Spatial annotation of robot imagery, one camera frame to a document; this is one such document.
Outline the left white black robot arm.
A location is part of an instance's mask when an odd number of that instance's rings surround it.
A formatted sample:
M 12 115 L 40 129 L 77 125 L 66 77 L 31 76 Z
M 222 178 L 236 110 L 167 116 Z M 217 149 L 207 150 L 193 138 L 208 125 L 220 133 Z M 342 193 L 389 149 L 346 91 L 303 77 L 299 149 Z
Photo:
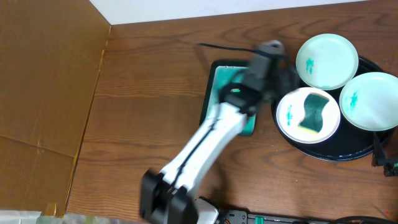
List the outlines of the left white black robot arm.
M 139 214 L 149 223 L 218 223 L 219 209 L 197 191 L 222 150 L 244 129 L 265 102 L 297 89 L 292 66 L 254 68 L 236 72 L 218 90 L 218 101 L 199 129 L 161 171 L 142 177 Z

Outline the far mint green plate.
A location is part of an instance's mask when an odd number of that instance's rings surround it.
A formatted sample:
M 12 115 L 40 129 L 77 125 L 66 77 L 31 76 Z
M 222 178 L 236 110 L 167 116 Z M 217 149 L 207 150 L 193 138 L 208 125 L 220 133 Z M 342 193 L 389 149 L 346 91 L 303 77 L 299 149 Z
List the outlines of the far mint green plate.
M 320 34 L 299 49 L 295 66 L 304 83 L 322 90 L 335 90 L 356 74 L 359 56 L 354 45 L 337 34 Z

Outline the mint green plate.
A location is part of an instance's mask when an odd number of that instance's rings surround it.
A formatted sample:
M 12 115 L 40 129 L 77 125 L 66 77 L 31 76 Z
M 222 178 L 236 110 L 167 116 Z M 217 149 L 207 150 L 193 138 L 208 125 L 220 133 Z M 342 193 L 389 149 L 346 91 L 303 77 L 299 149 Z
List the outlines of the mint green plate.
M 397 77 L 369 72 L 350 80 L 339 99 L 343 116 L 357 128 L 385 131 L 397 126 Z
M 359 56 L 354 45 L 337 34 L 320 34 L 299 49 L 295 66 L 304 83 L 322 90 L 335 90 L 356 74 Z

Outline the white plate with green stain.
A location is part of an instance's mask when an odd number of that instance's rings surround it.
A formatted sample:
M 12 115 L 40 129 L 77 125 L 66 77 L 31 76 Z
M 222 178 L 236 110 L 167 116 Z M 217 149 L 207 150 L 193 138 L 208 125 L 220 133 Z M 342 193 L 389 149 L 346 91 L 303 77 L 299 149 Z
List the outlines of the white plate with green stain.
M 303 103 L 311 93 L 329 99 L 322 113 L 323 127 L 318 134 L 310 133 L 298 127 L 299 122 L 304 117 Z M 335 133 L 339 126 L 341 115 L 340 107 L 329 93 L 318 88 L 302 87 L 291 91 L 279 101 L 276 118 L 277 124 L 287 137 L 300 143 L 315 144 L 325 141 Z

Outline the black tray with green water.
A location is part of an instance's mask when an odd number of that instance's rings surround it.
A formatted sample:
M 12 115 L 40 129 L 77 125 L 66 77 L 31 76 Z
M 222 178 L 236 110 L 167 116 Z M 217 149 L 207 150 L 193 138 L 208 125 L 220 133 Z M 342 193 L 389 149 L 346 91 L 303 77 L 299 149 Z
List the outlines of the black tray with green water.
M 200 128 L 194 138 L 229 142 L 236 135 L 254 132 L 256 115 L 244 113 L 244 101 L 238 98 L 244 93 L 241 84 L 248 65 L 244 60 L 216 60 L 211 64 Z

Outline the green yellow sponge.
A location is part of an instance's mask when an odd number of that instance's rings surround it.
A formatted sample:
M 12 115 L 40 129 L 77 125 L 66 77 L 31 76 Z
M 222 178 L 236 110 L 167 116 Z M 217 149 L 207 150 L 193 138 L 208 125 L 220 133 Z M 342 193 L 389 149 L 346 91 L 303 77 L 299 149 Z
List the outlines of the green yellow sponge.
M 304 117 L 299 122 L 298 127 L 310 133 L 318 134 L 323 127 L 322 113 L 328 102 L 329 99 L 324 96 L 314 93 L 309 94 L 303 103 Z

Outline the brown cardboard sheet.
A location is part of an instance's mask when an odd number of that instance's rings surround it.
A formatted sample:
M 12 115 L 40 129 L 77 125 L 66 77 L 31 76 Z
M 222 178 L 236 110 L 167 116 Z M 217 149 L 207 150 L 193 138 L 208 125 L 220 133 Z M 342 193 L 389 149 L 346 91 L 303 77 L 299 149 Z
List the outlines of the brown cardboard sheet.
M 89 1 L 1 2 L 1 208 L 65 214 L 111 26 Z

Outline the near mint green plate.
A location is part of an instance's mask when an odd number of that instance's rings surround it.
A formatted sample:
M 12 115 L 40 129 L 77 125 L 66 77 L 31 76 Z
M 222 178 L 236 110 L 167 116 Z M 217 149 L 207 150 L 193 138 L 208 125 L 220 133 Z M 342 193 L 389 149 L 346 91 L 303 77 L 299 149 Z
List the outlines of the near mint green plate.
M 397 77 L 369 72 L 350 80 L 339 99 L 343 116 L 357 128 L 385 131 L 397 126 Z

